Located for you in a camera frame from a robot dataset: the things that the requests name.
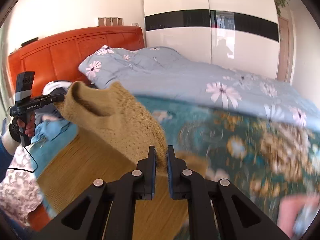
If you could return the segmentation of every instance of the black stripe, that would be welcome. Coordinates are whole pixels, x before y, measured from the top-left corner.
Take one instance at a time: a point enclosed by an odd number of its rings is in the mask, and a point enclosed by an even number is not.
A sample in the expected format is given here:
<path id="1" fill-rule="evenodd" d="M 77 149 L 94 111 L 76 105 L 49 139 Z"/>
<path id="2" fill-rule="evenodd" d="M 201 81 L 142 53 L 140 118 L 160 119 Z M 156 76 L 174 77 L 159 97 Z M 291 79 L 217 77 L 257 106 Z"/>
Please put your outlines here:
<path id="1" fill-rule="evenodd" d="M 278 25 L 242 13 L 214 10 L 182 10 L 145 17 L 146 31 L 175 27 L 212 27 L 232 29 L 279 41 Z"/>
<path id="2" fill-rule="evenodd" d="M 279 41 L 278 25 L 276 23 L 251 15 L 235 13 L 235 29 Z"/>
<path id="3" fill-rule="evenodd" d="M 183 10 L 145 17 L 146 31 L 175 27 L 210 27 L 209 10 Z"/>

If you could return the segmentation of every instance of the black cable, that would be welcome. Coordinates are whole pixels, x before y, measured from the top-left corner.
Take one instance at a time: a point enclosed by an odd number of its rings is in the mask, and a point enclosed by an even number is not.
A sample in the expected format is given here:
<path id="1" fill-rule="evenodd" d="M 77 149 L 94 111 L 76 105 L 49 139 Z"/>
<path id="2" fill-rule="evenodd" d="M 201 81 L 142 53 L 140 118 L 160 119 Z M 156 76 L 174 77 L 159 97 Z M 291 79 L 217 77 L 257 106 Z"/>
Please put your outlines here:
<path id="1" fill-rule="evenodd" d="M 28 152 L 28 154 L 31 156 L 31 158 L 36 163 L 37 167 L 35 168 L 35 170 L 34 171 L 28 171 L 28 170 L 20 169 L 20 168 L 8 168 L 7 170 L 26 171 L 26 172 L 34 173 L 38 169 L 38 163 L 36 162 L 36 160 L 33 158 L 33 156 L 30 154 L 30 152 L 25 147 L 24 147 L 24 149 Z"/>
<path id="2" fill-rule="evenodd" d="M 13 106 L 9 106 L 9 107 L 8 107 L 8 109 L 7 109 L 7 111 L 6 111 L 5 113 L 7 113 L 7 112 L 8 112 L 8 110 L 9 110 L 11 107 L 13 107 Z"/>

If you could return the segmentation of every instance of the blue cloth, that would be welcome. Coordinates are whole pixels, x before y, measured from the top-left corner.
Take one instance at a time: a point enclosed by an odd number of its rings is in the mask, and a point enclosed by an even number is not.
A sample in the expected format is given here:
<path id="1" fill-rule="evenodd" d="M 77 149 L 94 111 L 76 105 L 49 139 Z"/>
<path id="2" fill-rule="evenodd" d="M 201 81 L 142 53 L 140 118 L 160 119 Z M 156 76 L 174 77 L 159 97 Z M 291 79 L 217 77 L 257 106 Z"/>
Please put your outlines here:
<path id="1" fill-rule="evenodd" d="M 32 137 L 31 142 L 35 143 L 40 141 L 43 137 L 46 137 L 49 141 L 52 141 L 59 134 L 63 133 L 69 127 L 70 122 L 63 119 L 57 121 L 45 120 L 36 127 L 36 135 Z"/>
<path id="2" fill-rule="evenodd" d="M 300 214 L 298 215 L 293 227 L 293 231 L 299 239 L 302 237 L 305 231 L 307 231 L 318 212 L 319 207 L 314 207 L 311 205 L 305 205 L 300 211 Z"/>
<path id="3" fill-rule="evenodd" d="M 67 146 L 77 135 L 78 127 L 74 123 L 70 123 L 66 126 L 66 129 L 61 132 L 58 136 L 56 136 L 52 140 L 41 139 L 36 142 L 30 149 L 31 155 L 34 157 L 36 162 L 38 163 L 38 169 L 35 171 L 35 176 L 38 178 L 42 171 L 46 168 L 49 162 L 58 154 L 60 150 L 62 150 L 65 146 Z M 47 211 L 47 214 L 50 218 L 54 218 L 57 214 L 53 210 L 53 208 L 49 205 L 47 199 L 44 197 L 42 200 L 42 205 Z"/>
<path id="4" fill-rule="evenodd" d="M 63 123 L 66 123 L 68 121 L 54 121 L 56 124 L 53 125 L 52 127 L 57 128 Z M 53 136 L 54 137 L 54 131 L 50 133 L 47 129 L 51 127 L 49 124 L 44 125 L 44 130 L 41 129 L 41 132 L 47 131 L 46 133 L 47 136 Z M 34 157 L 36 162 L 38 163 L 38 169 L 35 171 L 35 176 L 38 178 L 42 171 L 46 168 L 46 166 L 49 164 L 49 162 L 58 154 L 58 152 L 63 149 L 65 146 L 67 146 L 77 135 L 77 125 L 74 123 L 68 122 L 68 125 L 62 126 L 63 129 L 60 130 L 60 133 L 55 136 L 52 140 L 46 139 L 46 137 L 42 136 L 41 140 L 38 140 L 30 149 L 31 155 Z"/>
<path id="5" fill-rule="evenodd" d="M 8 153 L 8 151 L 5 149 L 0 137 L 0 182 L 5 178 L 5 173 L 7 172 L 12 159 L 13 155 Z"/>
<path id="6" fill-rule="evenodd" d="M 87 57 L 79 71 L 99 89 L 120 81 L 135 96 L 219 107 L 320 131 L 320 111 L 288 83 L 192 62 L 166 47 L 138 51 L 103 47 Z"/>

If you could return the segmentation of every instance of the orange wooden headboard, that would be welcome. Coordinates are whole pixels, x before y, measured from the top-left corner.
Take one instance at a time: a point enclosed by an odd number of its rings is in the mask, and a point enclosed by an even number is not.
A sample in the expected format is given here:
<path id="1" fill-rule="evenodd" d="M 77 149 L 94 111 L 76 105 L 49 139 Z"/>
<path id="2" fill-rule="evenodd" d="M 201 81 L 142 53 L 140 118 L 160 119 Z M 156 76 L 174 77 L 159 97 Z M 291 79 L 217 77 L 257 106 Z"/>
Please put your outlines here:
<path id="1" fill-rule="evenodd" d="M 32 96 L 42 95 L 50 81 L 68 80 L 89 83 L 78 71 L 79 64 L 103 45 L 137 50 L 144 48 L 142 30 L 136 26 L 91 27 L 58 33 L 22 47 L 9 55 L 8 75 L 15 92 L 17 75 L 35 71 Z"/>

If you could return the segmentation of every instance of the metal screw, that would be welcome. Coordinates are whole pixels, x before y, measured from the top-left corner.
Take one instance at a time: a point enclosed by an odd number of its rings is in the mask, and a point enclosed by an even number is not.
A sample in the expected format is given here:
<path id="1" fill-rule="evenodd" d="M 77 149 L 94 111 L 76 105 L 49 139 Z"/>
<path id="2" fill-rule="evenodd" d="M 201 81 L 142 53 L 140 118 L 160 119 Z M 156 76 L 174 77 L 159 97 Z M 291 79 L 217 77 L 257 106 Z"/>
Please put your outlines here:
<path id="1" fill-rule="evenodd" d="M 229 186 L 230 185 L 230 181 L 229 180 L 227 180 L 227 179 L 221 179 L 220 180 L 220 184 L 222 185 L 222 186 Z"/>
<path id="2" fill-rule="evenodd" d="M 186 170 L 183 170 L 183 171 L 182 171 L 182 174 L 185 175 L 185 176 L 190 176 L 190 175 L 192 174 L 192 171 L 186 169 Z"/>
<path id="3" fill-rule="evenodd" d="M 140 171 L 140 170 L 134 170 L 134 171 L 131 172 L 131 174 L 132 174 L 133 176 L 135 176 L 135 177 L 138 177 L 138 176 L 140 176 L 140 175 L 142 174 L 142 171 Z"/>
<path id="4" fill-rule="evenodd" d="M 103 183 L 104 182 L 102 179 L 95 179 L 93 185 L 95 185 L 96 187 L 102 187 Z"/>

